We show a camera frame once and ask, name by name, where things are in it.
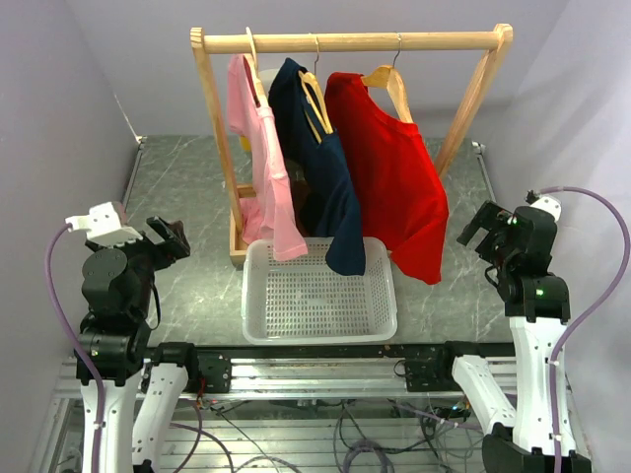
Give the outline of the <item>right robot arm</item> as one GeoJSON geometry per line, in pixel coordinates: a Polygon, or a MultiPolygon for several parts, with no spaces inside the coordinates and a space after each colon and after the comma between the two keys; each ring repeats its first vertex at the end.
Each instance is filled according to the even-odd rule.
{"type": "Polygon", "coordinates": [[[468,244],[483,230],[478,256],[496,275],[489,283],[504,303],[515,347],[517,400],[511,402],[481,350],[452,343],[434,367],[443,388],[461,388],[483,433],[488,472],[590,472],[577,448],[567,405],[564,359],[557,344],[570,321],[566,282],[549,270],[560,202],[534,195],[508,211],[485,202],[457,238],[468,244]]]}

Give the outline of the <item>pink t shirt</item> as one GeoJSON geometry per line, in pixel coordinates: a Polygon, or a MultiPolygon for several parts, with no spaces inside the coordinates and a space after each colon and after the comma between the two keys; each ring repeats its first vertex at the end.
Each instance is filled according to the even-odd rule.
{"type": "MultiPolygon", "coordinates": [[[[231,66],[235,57],[248,54],[236,54],[231,57],[228,66],[228,103],[231,66]]],[[[251,155],[253,197],[241,200],[244,230],[242,238],[247,243],[258,239],[272,241],[274,259],[288,261],[308,252],[307,244],[298,230],[293,206],[289,175],[286,170],[282,150],[277,136],[274,147],[268,154],[251,155]]]]}

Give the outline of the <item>white plastic basket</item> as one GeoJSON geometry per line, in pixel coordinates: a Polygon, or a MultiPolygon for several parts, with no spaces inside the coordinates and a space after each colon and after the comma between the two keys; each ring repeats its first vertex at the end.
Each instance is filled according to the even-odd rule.
{"type": "Polygon", "coordinates": [[[378,343],[397,330],[397,304],[384,244],[364,239],[366,272],[342,276],[325,262],[331,238],[309,237],[309,252],[273,257],[269,240],[247,249],[242,287],[243,335],[253,345],[378,343]]]}

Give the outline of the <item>wooden clothes rack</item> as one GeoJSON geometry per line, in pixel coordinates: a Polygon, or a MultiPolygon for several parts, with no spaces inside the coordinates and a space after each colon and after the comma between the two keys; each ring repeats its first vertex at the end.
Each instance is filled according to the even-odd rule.
{"type": "Polygon", "coordinates": [[[437,33],[332,33],[332,34],[220,34],[209,35],[201,28],[189,32],[190,45],[211,119],[220,164],[230,201],[229,256],[233,265],[245,262],[247,243],[243,240],[243,214],[240,199],[255,195],[250,184],[239,184],[221,101],[211,64],[213,54],[249,53],[253,58],[281,52],[373,52],[423,50],[481,50],[483,52],[469,81],[455,118],[443,142],[435,167],[440,177],[447,174],[473,118],[483,103],[495,76],[509,52],[514,30],[498,24],[491,32],[437,33]]]}

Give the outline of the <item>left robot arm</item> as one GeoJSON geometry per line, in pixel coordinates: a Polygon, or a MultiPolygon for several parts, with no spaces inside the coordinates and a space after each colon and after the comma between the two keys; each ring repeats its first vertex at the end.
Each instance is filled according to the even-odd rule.
{"type": "Polygon", "coordinates": [[[120,225],[112,245],[88,240],[82,295],[88,313],[79,330],[76,376],[81,382],[86,439],[84,465],[92,472],[157,472],[167,429],[184,391],[198,385],[197,351],[187,342],[158,346],[142,401],[137,393],[152,329],[150,307],[160,305],[156,272],[190,254],[180,221],[155,216],[147,225],[160,237],[120,225]]]}

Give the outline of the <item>red t shirt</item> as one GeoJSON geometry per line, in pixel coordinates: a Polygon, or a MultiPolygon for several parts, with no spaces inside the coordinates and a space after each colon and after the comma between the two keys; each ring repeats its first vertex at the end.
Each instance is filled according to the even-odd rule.
{"type": "Polygon", "coordinates": [[[357,73],[331,74],[324,98],[360,201],[363,234],[381,240],[404,275],[440,283],[450,211],[418,126],[383,111],[357,73]]]}

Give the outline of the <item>aluminium mounting rail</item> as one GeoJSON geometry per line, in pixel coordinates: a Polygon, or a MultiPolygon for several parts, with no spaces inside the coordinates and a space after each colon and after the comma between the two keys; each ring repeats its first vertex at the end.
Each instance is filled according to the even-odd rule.
{"type": "Polygon", "coordinates": [[[423,381],[417,391],[398,375],[396,359],[233,359],[229,389],[216,400],[458,397],[461,389],[423,381]]]}

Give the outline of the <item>wooden hanger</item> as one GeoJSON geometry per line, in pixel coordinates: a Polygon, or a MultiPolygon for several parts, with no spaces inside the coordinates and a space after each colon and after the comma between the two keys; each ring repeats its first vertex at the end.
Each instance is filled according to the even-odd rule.
{"type": "Polygon", "coordinates": [[[396,59],[402,50],[402,37],[396,34],[398,49],[390,65],[381,65],[371,74],[361,77],[363,85],[367,88],[383,89],[387,92],[392,105],[398,115],[398,119],[404,123],[413,123],[412,113],[408,103],[404,81],[395,68],[396,59]]]}
{"type": "Polygon", "coordinates": [[[324,100],[324,94],[321,91],[319,83],[316,77],[316,67],[319,61],[319,42],[317,36],[315,34],[310,34],[315,42],[315,62],[314,62],[314,71],[307,72],[299,72],[299,78],[301,81],[301,87],[305,94],[308,104],[310,105],[313,116],[319,123],[319,126],[316,126],[315,122],[311,119],[311,116],[305,111],[305,117],[307,123],[312,129],[312,132],[315,136],[315,139],[320,143],[322,141],[323,135],[330,135],[334,132],[333,127],[330,123],[326,104],[324,100]]]}
{"type": "Polygon", "coordinates": [[[258,75],[258,62],[255,42],[250,27],[245,28],[245,34],[250,49],[248,64],[252,81],[253,93],[259,106],[268,106],[267,94],[263,88],[263,84],[258,75]]]}

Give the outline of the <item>navy blue t shirt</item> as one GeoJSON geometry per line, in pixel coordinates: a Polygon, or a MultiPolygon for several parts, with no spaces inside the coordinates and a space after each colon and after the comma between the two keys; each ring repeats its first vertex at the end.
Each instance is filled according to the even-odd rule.
{"type": "Polygon", "coordinates": [[[340,139],[324,130],[308,101],[301,74],[308,70],[286,58],[270,86],[268,102],[275,116],[284,158],[298,165],[309,187],[300,220],[312,237],[329,237],[328,267],[343,276],[362,276],[366,253],[361,207],[340,139]]]}

